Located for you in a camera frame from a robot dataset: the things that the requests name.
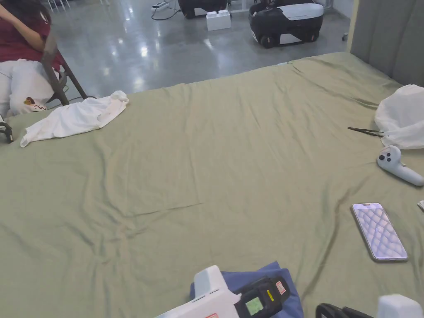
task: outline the blue cloth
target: blue cloth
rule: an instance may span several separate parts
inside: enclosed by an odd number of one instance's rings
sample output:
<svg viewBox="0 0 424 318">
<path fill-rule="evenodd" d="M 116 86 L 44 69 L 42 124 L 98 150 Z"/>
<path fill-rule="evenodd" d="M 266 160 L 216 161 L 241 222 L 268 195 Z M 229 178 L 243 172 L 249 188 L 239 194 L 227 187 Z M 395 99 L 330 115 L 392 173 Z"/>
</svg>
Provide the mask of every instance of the blue cloth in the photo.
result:
<svg viewBox="0 0 424 318">
<path fill-rule="evenodd" d="M 235 290 L 252 283 L 263 276 L 275 277 L 281 275 L 290 288 L 290 297 L 284 302 L 283 310 L 274 315 L 274 318 L 303 318 L 303 309 L 300 297 L 291 279 L 288 269 L 280 268 L 278 262 L 273 262 L 256 272 L 221 272 L 229 290 Z M 190 286 L 190 299 L 194 299 L 194 284 Z"/>
</svg>

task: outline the white plastic bag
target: white plastic bag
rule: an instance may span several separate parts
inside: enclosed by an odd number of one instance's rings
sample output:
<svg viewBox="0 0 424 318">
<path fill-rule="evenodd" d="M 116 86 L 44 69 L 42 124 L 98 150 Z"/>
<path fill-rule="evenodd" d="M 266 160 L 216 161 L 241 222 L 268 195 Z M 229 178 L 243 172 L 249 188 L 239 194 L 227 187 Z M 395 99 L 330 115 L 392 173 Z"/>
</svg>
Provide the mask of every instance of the white plastic bag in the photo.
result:
<svg viewBox="0 0 424 318">
<path fill-rule="evenodd" d="M 63 138 L 103 128 L 125 109 L 128 102 L 124 92 L 116 91 L 107 97 L 88 98 L 80 103 L 58 107 L 46 118 L 28 127 L 20 145 L 25 147 L 32 141 Z"/>
<path fill-rule="evenodd" d="M 424 88 L 406 85 L 384 99 L 375 123 L 384 132 L 384 146 L 400 149 L 424 148 Z"/>
</svg>

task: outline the maroon shirt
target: maroon shirt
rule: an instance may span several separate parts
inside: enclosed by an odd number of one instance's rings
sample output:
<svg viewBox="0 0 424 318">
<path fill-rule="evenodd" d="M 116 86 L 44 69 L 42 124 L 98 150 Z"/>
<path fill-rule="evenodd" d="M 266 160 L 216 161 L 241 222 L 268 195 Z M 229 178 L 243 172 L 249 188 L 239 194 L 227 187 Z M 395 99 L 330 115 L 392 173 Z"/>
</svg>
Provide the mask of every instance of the maroon shirt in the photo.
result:
<svg viewBox="0 0 424 318">
<path fill-rule="evenodd" d="M 36 31 L 42 38 L 46 39 L 50 33 L 50 25 L 39 20 L 28 25 Z M 15 27 L 0 19 L 0 62 L 17 61 L 19 59 L 41 62 L 43 52 L 33 49 Z M 53 68 L 60 70 L 63 59 L 60 53 L 53 61 Z"/>
</svg>

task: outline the warning sticker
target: warning sticker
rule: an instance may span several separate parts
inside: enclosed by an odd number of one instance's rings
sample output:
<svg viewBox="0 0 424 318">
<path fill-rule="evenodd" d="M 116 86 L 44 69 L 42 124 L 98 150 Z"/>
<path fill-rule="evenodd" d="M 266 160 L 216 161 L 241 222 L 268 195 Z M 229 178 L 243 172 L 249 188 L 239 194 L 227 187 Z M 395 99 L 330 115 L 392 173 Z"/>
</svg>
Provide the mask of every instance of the warning sticker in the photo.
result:
<svg viewBox="0 0 424 318">
<path fill-rule="evenodd" d="M 284 286 L 281 283 L 281 281 L 278 281 L 275 285 L 277 286 L 278 291 L 280 292 L 280 294 L 284 294 L 286 292 L 286 289 L 284 288 Z"/>
<path fill-rule="evenodd" d="M 271 301 L 274 301 L 274 298 L 272 298 L 271 292 L 269 290 L 267 290 L 269 298 L 271 298 Z"/>
</svg>

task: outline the green display screen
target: green display screen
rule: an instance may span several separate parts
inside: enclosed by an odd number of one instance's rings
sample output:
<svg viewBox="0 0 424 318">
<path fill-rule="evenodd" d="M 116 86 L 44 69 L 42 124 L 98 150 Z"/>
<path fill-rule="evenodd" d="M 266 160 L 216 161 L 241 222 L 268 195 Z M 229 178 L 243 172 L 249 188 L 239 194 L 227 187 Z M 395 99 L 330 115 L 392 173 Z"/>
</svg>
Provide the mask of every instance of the green display screen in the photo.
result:
<svg viewBox="0 0 424 318">
<path fill-rule="evenodd" d="M 252 300 L 248 301 L 246 303 L 246 307 L 247 307 L 247 310 L 249 311 L 249 314 L 251 316 L 256 314 L 258 311 L 264 309 L 259 297 L 253 298 Z"/>
</svg>

